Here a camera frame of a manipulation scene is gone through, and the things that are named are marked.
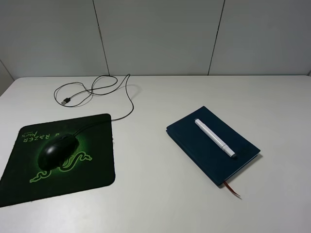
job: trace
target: wall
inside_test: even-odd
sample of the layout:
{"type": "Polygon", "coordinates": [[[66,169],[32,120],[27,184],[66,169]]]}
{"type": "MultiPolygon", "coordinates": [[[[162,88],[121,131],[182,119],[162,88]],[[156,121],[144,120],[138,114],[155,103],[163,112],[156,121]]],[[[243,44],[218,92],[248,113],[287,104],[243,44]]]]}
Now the wall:
{"type": "Polygon", "coordinates": [[[306,75],[310,9],[310,0],[227,0],[209,74],[306,75]]]}
{"type": "Polygon", "coordinates": [[[11,75],[7,72],[2,62],[0,61],[0,96],[13,83],[11,75]]]}
{"type": "Polygon", "coordinates": [[[110,73],[206,75],[222,0],[95,0],[110,73]]]}
{"type": "Polygon", "coordinates": [[[310,0],[225,1],[213,57],[224,0],[94,1],[106,54],[92,0],[0,1],[0,59],[13,78],[311,69],[310,0]]]}
{"type": "Polygon", "coordinates": [[[0,34],[15,79],[107,73],[91,0],[1,0],[0,34]]]}

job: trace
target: notebook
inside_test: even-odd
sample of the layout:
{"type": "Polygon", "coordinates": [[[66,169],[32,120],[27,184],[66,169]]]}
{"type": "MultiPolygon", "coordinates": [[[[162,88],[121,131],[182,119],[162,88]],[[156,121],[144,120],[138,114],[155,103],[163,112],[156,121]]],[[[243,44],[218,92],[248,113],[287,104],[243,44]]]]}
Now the notebook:
{"type": "Polygon", "coordinates": [[[217,186],[260,152],[204,106],[168,126],[166,132],[217,186]],[[236,153],[236,158],[230,158],[194,123],[197,118],[236,153]]]}

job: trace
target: razer snake logo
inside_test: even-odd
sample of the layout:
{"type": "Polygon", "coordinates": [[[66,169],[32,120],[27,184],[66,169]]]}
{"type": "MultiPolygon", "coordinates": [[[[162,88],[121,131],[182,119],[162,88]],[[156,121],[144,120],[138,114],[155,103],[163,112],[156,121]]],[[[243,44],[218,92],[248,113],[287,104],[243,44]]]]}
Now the razer snake logo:
{"type": "MultiPolygon", "coordinates": [[[[81,151],[66,159],[66,161],[56,169],[58,169],[61,172],[68,172],[74,168],[74,166],[77,164],[78,161],[84,160],[91,161],[92,157],[87,155],[84,151],[81,151]]],[[[37,182],[41,179],[48,178],[51,174],[52,171],[40,171],[37,173],[35,177],[29,180],[29,183],[37,182]]]]}

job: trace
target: white pen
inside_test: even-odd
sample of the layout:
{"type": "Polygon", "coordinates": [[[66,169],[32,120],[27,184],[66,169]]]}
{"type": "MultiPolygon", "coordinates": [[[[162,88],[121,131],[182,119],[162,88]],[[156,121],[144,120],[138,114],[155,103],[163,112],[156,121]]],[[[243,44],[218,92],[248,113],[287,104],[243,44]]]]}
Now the white pen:
{"type": "Polygon", "coordinates": [[[213,142],[216,143],[220,149],[226,152],[227,155],[229,155],[231,158],[234,158],[237,156],[235,152],[232,149],[230,149],[230,147],[226,143],[224,143],[224,141],[221,140],[212,130],[210,130],[210,128],[207,127],[202,121],[200,121],[199,119],[196,119],[195,124],[197,124],[197,126],[199,126],[199,128],[207,136],[209,136],[209,138],[212,139],[213,142]]]}

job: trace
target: green mouse pad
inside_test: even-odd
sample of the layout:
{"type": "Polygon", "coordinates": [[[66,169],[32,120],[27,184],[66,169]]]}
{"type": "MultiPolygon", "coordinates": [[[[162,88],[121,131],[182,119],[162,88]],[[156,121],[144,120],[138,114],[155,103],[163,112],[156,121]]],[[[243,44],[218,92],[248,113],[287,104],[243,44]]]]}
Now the green mouse pad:
{"type": "Polygon", "coordinates": [[[29,125],[20,129],[0,180],[0,207],[104,187],[114,180],[109,114],[29,125]],[[41,170],[37,159],[45,145],[77,131],[79,145],[72,155],[51,171],[41,170]]]}

